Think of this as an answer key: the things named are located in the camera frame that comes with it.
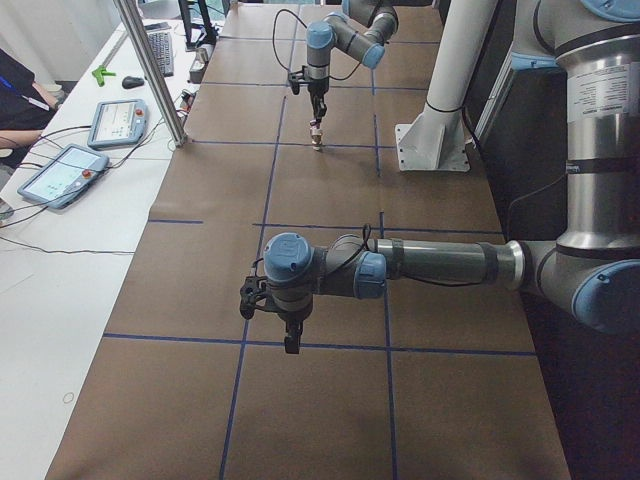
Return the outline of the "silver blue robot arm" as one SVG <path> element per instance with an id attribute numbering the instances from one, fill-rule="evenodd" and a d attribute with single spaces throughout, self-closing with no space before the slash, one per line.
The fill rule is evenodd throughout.
<path id="1" fill-rule="evenodd" d="M 318 295 L 378 298 L 391 279 L 444 287 L 500 283 L 545 298 L 600 332 L 639 327 L 639 5 L 521 1 L 512 66 L 567 75 L 567 226 L 553 241 L 503 245 L 344 235 L 328 247 L 295 233 L 265 246 L 240 311 L 277 314 L 299 351 Z"/>
<path id="2" fill-rule="evenodd" d="M 326 114 L 331 53 L 338 49 L 373 70 L 382 59 L 384 44 L 397 32 L 398 17 L 389 1 L 344 1 L 340 12 L 314 21 L 306 30 L 307 64 L 299 72 L 310 95 L 312 133 L 318 133 Z"/>

